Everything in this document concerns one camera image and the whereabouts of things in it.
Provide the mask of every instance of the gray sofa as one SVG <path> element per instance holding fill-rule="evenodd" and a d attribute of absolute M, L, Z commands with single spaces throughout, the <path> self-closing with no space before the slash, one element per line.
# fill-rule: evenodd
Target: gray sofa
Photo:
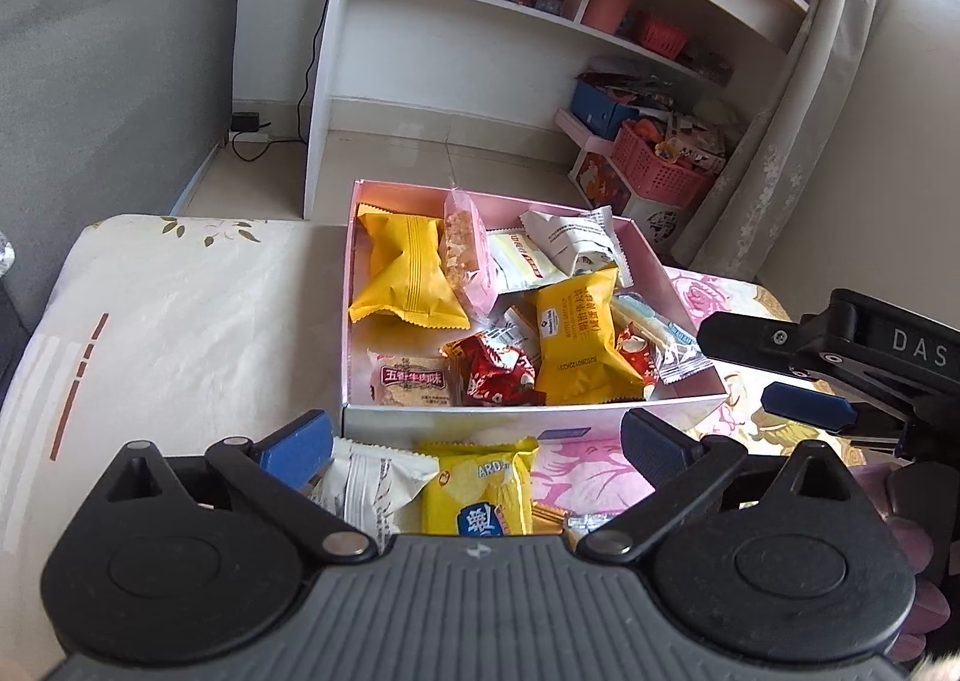
<path fill-rule="evenodd" d="M 236 3 L 0 0 L 0 398 L 80 231 L 169 213 L 224 137 Z"/>

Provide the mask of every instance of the red candy wrapper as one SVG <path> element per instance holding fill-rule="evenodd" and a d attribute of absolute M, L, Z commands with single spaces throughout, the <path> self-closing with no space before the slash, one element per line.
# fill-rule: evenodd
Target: red candy wrapper
<path fill-rule="evenodd" d="M 515 326 L 507 325 L 477 332 L 443 348 L 459 368 L 464 404 L 544 403 L 544 395 L 534 391 L 534 366 L 520 341 Z"/>
<path fill-rule="evenodd" d="M 616 350 L 642 377 L 643 398 L 649 400 L 659 377 L 656 374 L 654 347 L 627 327 L 616 336 Z"/>

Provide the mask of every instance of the power adapter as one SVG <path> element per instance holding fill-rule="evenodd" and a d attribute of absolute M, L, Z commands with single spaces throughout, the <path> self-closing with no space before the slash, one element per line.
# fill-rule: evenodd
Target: power adapter
<path fill-rule="evenodd" d="M 230 119 L 230 130 L 237 133 L 256 133 L 260 129 L 259 112 L 234 112 Z"/>

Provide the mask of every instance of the black cable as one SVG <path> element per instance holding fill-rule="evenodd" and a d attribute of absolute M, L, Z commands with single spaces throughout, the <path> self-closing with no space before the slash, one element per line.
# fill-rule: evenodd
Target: black cable
<path fill-rule="evenodd" d="M 256 161 L 259 157 L 262 157 L 267 150 L 270 150 L 271 145 L 278 145 L 282 144 L 283 142 L 299 142 L 301 145 L 306 144 L 306 140 L 304 139 L 304 130 L 301 128 L 301 107 L 304 105 L 304 99 L 306 99 L 307 93 L 310 92 L 310 71 L 313 69 L 313 64 L 317 62 L 317 40 L 320 37 L 320 31 L 323 30 L 323 23 L 326 22 L 326 11 L 328 10 L 329 6 L 330 0 L 323 0 L 323 11 L 320 12 L 320 23 L 317 26 L 317 30 L 313 32 L 313 40 L 310 42 L 310 64 L 306 67 L 306 71 L 304 72 L 304 92 L 301 93 L 301 97 L 296 100 L 296 139 L 271 139 L 269 142 L 267 142 L 267 146 L 263 150 L 258 152 L 258 154 L 256 154 L 253 158 L 248 158 L 240 155 L 237 152 L 237 137 L 242 133 L 256 133 L 256 131 L 260 131 L 261 128 L 267 128 L 267 126 L 270 126 L 270 123 L 268 122 L 257 126 L 256 131 L 237 131 L 237 133 L 235 133 L 233 138 L 230 140 L 230 147 L 232 148 L 234 155 L 240 158 L 240 160 L 246 162 Z"/>

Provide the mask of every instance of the tile floor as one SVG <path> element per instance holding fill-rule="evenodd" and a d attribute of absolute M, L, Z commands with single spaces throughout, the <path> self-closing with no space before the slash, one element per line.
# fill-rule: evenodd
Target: tile floor
<path fill-rule="evenodd" d="M 252 157 L 262 145 L 237 143 Z M 214 158 L 184 215 L 206 218 L 301 217 L 306 147 L 275 144 L 247 163 L 230 147 Z M 317 222 L 347 222 L 350 189 L 356 179 L 387 179 L 421 185 L 520 196 L 542 202 L 583 206 L 583 199 L 559 164 L 505 152 L 424 142 L 378 134 L 332 131 L 320 165 Z"/>

